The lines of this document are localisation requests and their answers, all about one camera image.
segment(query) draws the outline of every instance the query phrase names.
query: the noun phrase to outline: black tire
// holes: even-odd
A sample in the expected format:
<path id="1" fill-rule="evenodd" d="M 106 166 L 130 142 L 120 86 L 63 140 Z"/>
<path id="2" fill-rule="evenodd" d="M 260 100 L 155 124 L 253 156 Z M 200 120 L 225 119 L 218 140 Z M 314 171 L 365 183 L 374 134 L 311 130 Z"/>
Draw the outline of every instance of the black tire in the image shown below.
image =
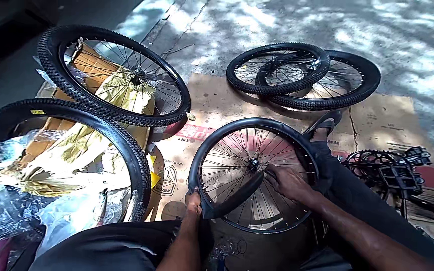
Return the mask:
<path id="1" fill-rule="evenodd" d="M 308 73 L 304 78 L 292 83 L 287 83 L 278 86 L 268 86 L 262 83 L 261 85 L 259 85 L 257 79 L 255 85 L 246 83 L 240 80 L 235 75 L 235 70 L 250 59 L 253 59 L 259 55 L 263 55 L 271 51 L 286 51 L 286 50 L 291 50 L 291 51 L 303 50 L 306 52 L 310 52 L 316 57 L 317 60 L 319 60 L 319 64 L 317 64 L 317 68 L 314 71 Z M 313 46 L 305 43 L 297 43 L 297 42 L 270 44 L 270 45 L 261 46 L 249 50 L 234 58 L 227 66 L 226 76 L 227 76 L 227 81 L 229 82 L 231 87 L 237 90 L 250 93 L 250 94 L 257 94 L 257 95 L 278 95 L 278 94 L 299 91 L 301 89 L 305 89 L 307 87 L 312 86 L 314 83 L 319 81 L 322 77 L 324 77 L 324 75 L 327 73 L 329 69 L 329 61 L 330 61 L 329 56 L 325 52 L 325 50 L 317 46 Z"/>
<path id="2" fill-rule="evenodd" d="M 91 37 L 91 39 L 105 40 L 119 44 L 131 48 L 145 55 L 148 59 L 151 59 L 167 72 L 178 86 L 181 95 L 180 106 L 169 114 L 160 116 L 145 115 L 119 108 L 88 92 L 70 75 L 68 69 L 63 64 L 64 48 L 80 37 L 84 39 Z M 91 26 L 60 26 L 50 28 L 42 34 L 39 40 L 38 56 L 48 76 L 67 95 L 75 101 L 93 108 L 101 114 L 112 117 L 115 120 L 138 126 L 160 127 L 178 122 L 186 117 L 187 112 L 190 112 L 189 91 L 174 68 L 147 47 L 121 34 Z"/>
<path id="3" fill-rule="evenodd" d="M 295 152 L 301 156 L 303 159 L 306 160 L 305 169 L 306 170 L 312 170 L 311 174 L 308 174 L 308 181 L 311 185 L 316 183 L 316 181 L 319 178 L 319 172 L 316 166 L 316 163 L 314 161 L 314 157 L 309 152 L 311 146 L 307 140 L 305 140 L 302 135 L 297 132 L 296 130 L 292 129 L 291 127 L 287 126 L 284 123 L 265 119 L 265 118 L 248 118 L 248 119 L 241 119 L 236 120 L 231 123 L 228 123 L 219 129 L 215 130 L 213 133 L 210 134 L 210 136 L 204 140 L 202 145 L 197 150 L 197 153 L 194 156 L 194 159 L 192 161 L 192 164 L 190 166 L 190 172 L 189 172 L 189 190 L 193 191 L 193 188 L 198 187 L 199 193 L 202 197 L 202 215 L 204 219 L 212 219 L 216 216 L 222 215 L 222 213 L 227 212 L 229 209 L 232 209 L 230 206 L 212 206 L 210 202 L 206 199 L 208 199 L 207 194 L 204 192 L 204 187 L 202 187 L 202 176 L 201 176 L 201 170 L 202 170 L 202 163 L 205 157 L 207 156 L 208 152 L 212 149 L 212 147 L 220 141 L 220 139 L 226 137 L 227 135 L 231 134 L 233 131 L 246 128 L 246 127 L 259 127 L 259 128 L 266 128 L 273 130 L 275 132 L 278 132 L 279 134 L 285 135 L 287 138 L 293 141 L 293 145 L 295 147 Z M 249 194 L 248 191 L 244 192 L 237 192 L 236 194 Z M 243 200 L 238 201 L 237 203 L 233 202 L 235 205 L 239 205 L 242 203 Z M 286 225 L 283 229 L 276 229 L 276 230 L 255 230 L 246 228 L 243 226 L 240 226 L 232 221 L 229 221 L 228 219 L 221 217 L 226 223 L 228 223 L 231 226 L 234 226 L 240 230 L 251 232 L 251 233 L 259 233 L 259 234 L 269 234 L 269 233 L 278 233 L 283 231 L 291 230 L 298 225 L 302 224 L 307 217 L 310 215 L 310 211 L 308 211 L 303 218 L 298 219 L 291 225 Z"/>
<path id="4" fill-rule="evenodd" d="M 381 74 L 371 61 L 348 52 L 327 51 L 331 60 L 338 60 L 352 65 L 362 75 L 363 83 L 352 92 L 345 95 L 324 99 L 307 99 L 291 95 L 276 95 L 267 97 L 269 101 L 278 105 L 300 110 L 331 110 L 344 108 L 363 101 L 370 96 L 379 85 Z"/>
<path id="5" fill-rule="evenodd" d="M 36 117 L 55 117 L 77 121 L 106 136 L 122 154 L 131 182 L 133 212 L 131 221 L 141 221 L 150 200 L 150 170 L 142 148 L 116 121 L 81 104 L 50 98 L 11 103 L 0 109 L 0 142 L 10 139 L 22 121 Z"/>

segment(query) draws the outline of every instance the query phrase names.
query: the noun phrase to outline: stacked wheels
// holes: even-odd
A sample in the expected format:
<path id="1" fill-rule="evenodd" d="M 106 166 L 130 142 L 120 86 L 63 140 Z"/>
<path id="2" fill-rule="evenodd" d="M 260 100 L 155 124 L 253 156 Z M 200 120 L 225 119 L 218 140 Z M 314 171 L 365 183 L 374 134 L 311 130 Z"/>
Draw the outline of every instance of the stacked wheels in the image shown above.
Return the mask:
<path id="1" fill-rule="evenodd" d="M 363 101 L 381 74 L 369 60 L 304 43 L 278 43 L 249 50 L 227 67 L 229 84 L 283 107 L 330 110 Z"/>

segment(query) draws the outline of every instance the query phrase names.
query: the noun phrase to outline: human leg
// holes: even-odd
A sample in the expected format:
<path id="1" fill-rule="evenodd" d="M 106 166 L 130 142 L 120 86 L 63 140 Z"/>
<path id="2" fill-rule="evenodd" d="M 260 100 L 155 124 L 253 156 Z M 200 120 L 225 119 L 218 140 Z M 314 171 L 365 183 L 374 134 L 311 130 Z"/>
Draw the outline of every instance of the human leg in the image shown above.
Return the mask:
<path id="1" fill-rule="evenodd" d="M 328 130 L 326 128 L 319 128 L 314 132 L 313 138 L 325 139 L 327 135 Z M 434 244 L 432 241 L 423 236 L 393 207 L 383 201 L 378 194 L 341 165 L 337 158 L 331 155 L 327 140 L 314 141 L 311 139 L 311 146 L 314 148 L 313 152 L 324 156 L 320 162 L 325 163 L 325 165 L 321 166 L 327 167 L 332 174 L 331 186 L 324 194 L 330 201 L 434 263 Z M 345 242 L 342 238 L 332 234 L 330 239 L 334 240 L 334 243 L 337 241 Z M 350 248 L 348 246 L 347 249 L 344 249 L 346 246 L 343 245 L 337 247 L 347 251 Z"/>

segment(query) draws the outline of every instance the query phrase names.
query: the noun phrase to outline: foot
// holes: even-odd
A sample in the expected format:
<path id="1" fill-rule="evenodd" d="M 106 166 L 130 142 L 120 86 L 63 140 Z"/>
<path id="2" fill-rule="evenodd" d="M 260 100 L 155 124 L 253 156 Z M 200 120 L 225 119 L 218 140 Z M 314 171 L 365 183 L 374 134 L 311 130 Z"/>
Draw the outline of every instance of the foot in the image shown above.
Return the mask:
<path id="1" fill-rule="evenodd" d="M 312 138 L 310 139 L 310 142 L 313 141 L 327 141 L 328 140 L 328 128 L 318 128 L 314 131 L 314 134 L 312 135 Z"/>

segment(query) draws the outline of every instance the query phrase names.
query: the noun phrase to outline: flip-flop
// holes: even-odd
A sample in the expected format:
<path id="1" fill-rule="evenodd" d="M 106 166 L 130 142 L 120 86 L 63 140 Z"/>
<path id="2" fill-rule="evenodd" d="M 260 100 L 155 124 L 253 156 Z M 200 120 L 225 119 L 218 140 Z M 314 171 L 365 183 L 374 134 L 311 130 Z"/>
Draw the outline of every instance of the flip-flop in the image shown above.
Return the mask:
<path id="1" fill-rule="evenodd" d="M 314 132 L 318 128 L 327 128 L 328 135 L 329 135 L 334 130 L 334 127 L 336 127 L 338 123 L 341 121 L 341 118 L 342 118 L 341 111 L 337 109 L 328 111 L 326 112 L 326 114 L 322 115 L 318 120 L 316 120 L 316 122 L 313 125 L 309 126 L 309 128 L 307 128 L 302 133 L 302 135 L 309 140 L 312 138 Z"/>

